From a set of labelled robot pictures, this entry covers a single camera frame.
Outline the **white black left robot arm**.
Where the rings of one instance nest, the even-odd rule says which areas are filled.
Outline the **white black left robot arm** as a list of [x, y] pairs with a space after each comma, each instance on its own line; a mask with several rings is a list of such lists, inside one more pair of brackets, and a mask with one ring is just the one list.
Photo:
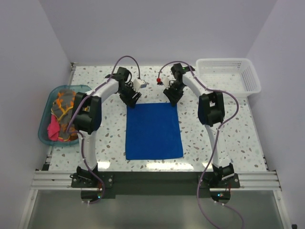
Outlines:
[[77, 167], [75, 179], [82, 179], [88, 187], [103, 182], [98, 174], [95, 152], [96, 133], [102, 123], [102, 103], [111, 95], [118, 94], [125, 105], [134, 108], [142, 95], [139, 90], [147, 85], [139, 77], [132, 81], [129, 78], [132, 78], [132, 73], [119, 67], [117, 72], [105, 76], [105, 81], [100, 85], [85, 93], [79, 92], [74, 97], [68, 127], [74, 126], [73, 133], [77, 134], [80, 146], [81, 164]]

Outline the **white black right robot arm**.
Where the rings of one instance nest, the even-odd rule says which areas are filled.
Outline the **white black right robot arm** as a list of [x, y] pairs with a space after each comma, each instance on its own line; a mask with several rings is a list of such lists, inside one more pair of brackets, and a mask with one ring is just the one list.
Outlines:
[[192, 66], [183, 67], [181, 63], [173, 62], [171, 72], [174, 80], [160, 77], [158, 85], [164, 85], [163, 93], [175, 106], [183, 96], [184, 87], [188, 87], [198, 97], [198, 119], [207, 130], [212, 147], [212, 183], [217, 187], [224, 187], [229, 178], [234, 176], [234, 167], [226, 151], [225, 140], [220, 133], [220, 128], [213, 129], [215, 124], [223, 124], [225, 117], [224, 96], [220, 90], [208, 90], [202, 81], [194, 75]]

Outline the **blue towel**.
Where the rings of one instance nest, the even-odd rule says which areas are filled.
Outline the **blue towel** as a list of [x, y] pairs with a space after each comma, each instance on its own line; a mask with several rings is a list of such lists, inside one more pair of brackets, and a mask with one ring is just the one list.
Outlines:
[[127, 108], [125, 153], [127, 160], [166, 160], [183, 157], [176, 106], [137, 104]]

